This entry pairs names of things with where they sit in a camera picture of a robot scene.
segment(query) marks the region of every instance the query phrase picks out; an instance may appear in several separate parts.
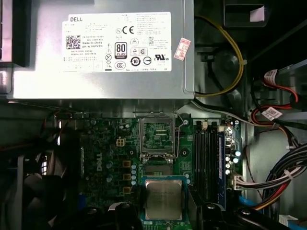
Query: white label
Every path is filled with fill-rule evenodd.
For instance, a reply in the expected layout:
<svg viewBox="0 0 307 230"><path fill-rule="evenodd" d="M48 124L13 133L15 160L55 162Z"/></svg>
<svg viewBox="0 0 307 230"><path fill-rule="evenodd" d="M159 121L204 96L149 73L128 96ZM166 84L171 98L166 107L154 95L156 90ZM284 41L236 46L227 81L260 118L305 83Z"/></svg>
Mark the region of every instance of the white label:
<svg viewBox="0 0 307 230"><path fill-rule="evenodd" d="M262 115L264 115L267 119L272 121L276 118L279 118L283 114L278 110L274 109L273 107L269 107L267 110L262 112Z"/></svg>
<svg viewBox="0 0 307 230"><path fill-rule="evenodd" d="M277 74L277 69L273 69L271 71L268 71L264 74L264 79L266 82L268 82L271 85L276 85L275 83L275 76Z"/></svg>
<svg viewBox="0 0 307 230"><path fill-rule="evenodd" d="M186 57L186 53L188 51L190 43L191 43L191 41L189 41L185 38L181 38L179 45L177 47L177 50L175 52L174 58L177 58L177 59L183 61L184 58Z"/></svg>
<svg viewBox="0 0 307 230"><path fill-rule="evenodd" d="M71 14L62 25L65 72L172 70L170 12Z"/></svg>
<svg viewBox="0 0 307 230"><path fill-rule="evenodd" d="M295 217L292 217L292 216L286 216L286 215L279 215L279 222L285 226L288 227L288 221L289 220L298 220L297 218Z"/></svg>
<svg viewBox="0 0 307 230"><path fill-rule="evenodd" d="M249 13L249 21L251 23L263 22L265 20L265 10L264 6L255 9Z"/></svg>

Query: connector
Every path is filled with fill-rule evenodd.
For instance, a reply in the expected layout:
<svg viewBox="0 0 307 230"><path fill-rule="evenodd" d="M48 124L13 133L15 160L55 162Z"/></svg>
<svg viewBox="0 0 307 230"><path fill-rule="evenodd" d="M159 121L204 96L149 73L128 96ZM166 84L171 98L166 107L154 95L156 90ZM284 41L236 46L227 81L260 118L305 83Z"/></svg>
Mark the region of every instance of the connector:
<svg viewBox="0 0 307 230"><path fill-rule="evenodd" d="M237 180L240 179L243 181L243 176L238 173L231 174L231 186L236 191L243 191L243 188L240 185L237 185Z"/></svg>

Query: blue ram slot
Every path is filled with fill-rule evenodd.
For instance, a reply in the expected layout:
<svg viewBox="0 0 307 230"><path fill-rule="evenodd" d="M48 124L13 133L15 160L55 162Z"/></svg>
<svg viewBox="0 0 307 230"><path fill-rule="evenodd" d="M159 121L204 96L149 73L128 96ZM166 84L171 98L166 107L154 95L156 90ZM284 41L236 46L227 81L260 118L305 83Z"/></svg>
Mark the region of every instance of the blue ram slot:
<svg viewBox="0 0 307 230"><path fill-rule="evenodd" d="M226 175L225 175L225 133L219 132L218 136L218 203L226 208Z"/></svg>

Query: dell logo on motherboard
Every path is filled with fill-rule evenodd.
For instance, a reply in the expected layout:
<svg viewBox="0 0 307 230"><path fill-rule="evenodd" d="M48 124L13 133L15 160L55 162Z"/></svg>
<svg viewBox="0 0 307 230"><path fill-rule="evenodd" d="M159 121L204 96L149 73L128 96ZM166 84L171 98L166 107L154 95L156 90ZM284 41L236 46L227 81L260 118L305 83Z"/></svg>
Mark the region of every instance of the dell logo on motherboard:
<svg viewBox="0 0 307 230"><path fill-rule="evenodd" d="M97 154L97 171L102 171L102 153Z"/></svg>

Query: power supply unit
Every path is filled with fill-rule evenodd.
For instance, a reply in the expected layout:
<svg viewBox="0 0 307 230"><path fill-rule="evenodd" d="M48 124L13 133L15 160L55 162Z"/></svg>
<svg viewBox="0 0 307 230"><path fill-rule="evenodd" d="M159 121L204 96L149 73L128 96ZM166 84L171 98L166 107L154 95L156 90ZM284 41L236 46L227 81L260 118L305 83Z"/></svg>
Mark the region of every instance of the power supply unit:
<svg viewBox="0 0 307 230"><path fill-rule="evenodd" d="M14 69L9 99L124 111L193 99L193 1L36 0L31 11L30 66Z"/></svg>

